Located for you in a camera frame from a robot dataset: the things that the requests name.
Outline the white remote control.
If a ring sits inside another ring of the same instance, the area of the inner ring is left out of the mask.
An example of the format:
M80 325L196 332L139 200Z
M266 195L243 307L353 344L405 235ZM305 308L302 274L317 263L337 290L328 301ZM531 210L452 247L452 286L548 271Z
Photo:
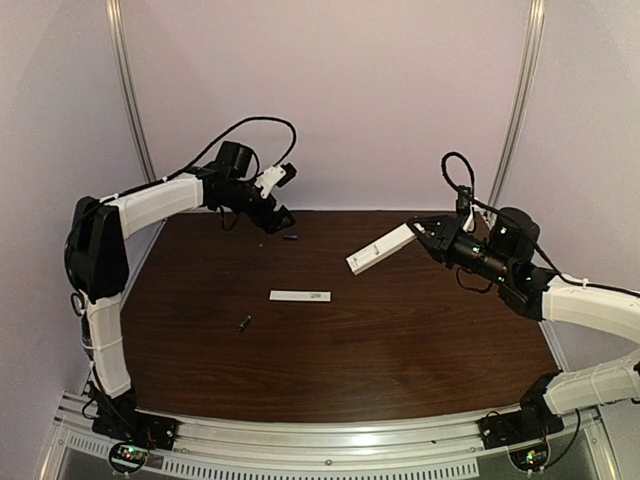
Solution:
M359 275L397 253L415 239L416 235L411 229L402 224L347 257L347 265L354 275Z

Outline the white battery cover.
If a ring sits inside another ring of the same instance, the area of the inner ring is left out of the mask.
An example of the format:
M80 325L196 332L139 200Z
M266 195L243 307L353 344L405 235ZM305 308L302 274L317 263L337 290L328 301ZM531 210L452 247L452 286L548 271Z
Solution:
M277 302L329 303L331 299L329 291L271 290L269 293L269 300Z

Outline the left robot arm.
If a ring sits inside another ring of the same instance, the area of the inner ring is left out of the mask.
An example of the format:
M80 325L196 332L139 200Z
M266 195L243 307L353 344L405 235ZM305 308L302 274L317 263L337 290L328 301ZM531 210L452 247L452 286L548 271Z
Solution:
M132 389L126 367L120 310L129 279L125 242L138 231L200 208L245 215L268 234L294 225L273 195L293 180L294 165L276 162L247 174L254 151L226 141L214 161L103 199L86 196L75 207L64 248L72 305L83 325L84 349L100 391L110 399Z

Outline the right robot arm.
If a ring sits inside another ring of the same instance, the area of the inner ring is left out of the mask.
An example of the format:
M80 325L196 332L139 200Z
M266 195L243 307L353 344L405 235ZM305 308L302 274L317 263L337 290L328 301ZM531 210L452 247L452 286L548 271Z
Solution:
M406 225L427 253L452 269L476 274L498 288L504 304L538 322L560 322L639 341L639 295L599 288L532 261L539 226L524 211L505 207L485 240L463 228L460 216L413 217ZM561 415L575 409L639 399L639 353L574 372L547 374L521 399L522 408Z

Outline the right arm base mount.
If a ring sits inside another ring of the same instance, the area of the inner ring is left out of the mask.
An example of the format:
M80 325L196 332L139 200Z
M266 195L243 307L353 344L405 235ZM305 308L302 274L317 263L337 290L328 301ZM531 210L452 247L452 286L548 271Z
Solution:
M519 409L509 413L490 411L477 421L486 450L509 447L511 464L520 472L542 472L550 463L549 436L561 432L564 423L541 396L524 397Z

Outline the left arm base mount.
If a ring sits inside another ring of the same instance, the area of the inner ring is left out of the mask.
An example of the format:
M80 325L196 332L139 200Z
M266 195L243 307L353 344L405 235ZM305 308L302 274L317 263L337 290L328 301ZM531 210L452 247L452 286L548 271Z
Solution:
M158 451L172 451L179 421L140 412L131 398L95 399L92 431L114 441L107 462L117 475L126 478L141 471Z

